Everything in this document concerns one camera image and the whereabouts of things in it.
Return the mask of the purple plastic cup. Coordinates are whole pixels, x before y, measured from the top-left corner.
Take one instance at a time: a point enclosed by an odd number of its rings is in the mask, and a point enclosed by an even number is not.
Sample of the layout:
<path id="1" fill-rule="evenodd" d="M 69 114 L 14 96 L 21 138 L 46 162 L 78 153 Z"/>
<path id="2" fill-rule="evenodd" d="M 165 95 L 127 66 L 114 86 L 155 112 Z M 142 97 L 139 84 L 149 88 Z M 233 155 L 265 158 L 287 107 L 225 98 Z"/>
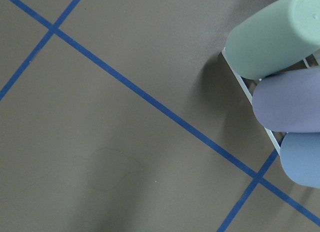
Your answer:
<path id="1" fill-rule="evenodd" d="M 275 132 L 320 131 L 319 66 L 262 79 L 252 96 L 255 117 Z"/>

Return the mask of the blue plastic cup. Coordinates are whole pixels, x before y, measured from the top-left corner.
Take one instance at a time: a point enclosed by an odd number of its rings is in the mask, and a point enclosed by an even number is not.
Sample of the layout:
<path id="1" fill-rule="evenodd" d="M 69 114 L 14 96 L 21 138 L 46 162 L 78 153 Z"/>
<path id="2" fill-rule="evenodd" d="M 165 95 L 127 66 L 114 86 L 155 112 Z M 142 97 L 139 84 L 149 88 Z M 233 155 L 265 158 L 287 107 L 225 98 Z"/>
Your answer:
<path id="1" fill-rule="evenodd" d="M 282 168 L 299 185 L 320 187 L 319 136 L 319 133 L 288 133 L 281 143 Z"/>

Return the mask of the green plastic cup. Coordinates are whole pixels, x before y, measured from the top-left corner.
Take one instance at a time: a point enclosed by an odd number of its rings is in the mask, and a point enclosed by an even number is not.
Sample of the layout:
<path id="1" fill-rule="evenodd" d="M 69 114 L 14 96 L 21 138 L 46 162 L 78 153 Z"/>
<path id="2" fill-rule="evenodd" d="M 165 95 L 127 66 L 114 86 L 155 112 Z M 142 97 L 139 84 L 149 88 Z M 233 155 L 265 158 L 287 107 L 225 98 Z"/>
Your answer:
<path id="1" fill-rule="evenodd" d="M 230 68 L 251 80 L 281 71 L 320 49 L 320 0 L 278 0 L 229 34 Z"/>

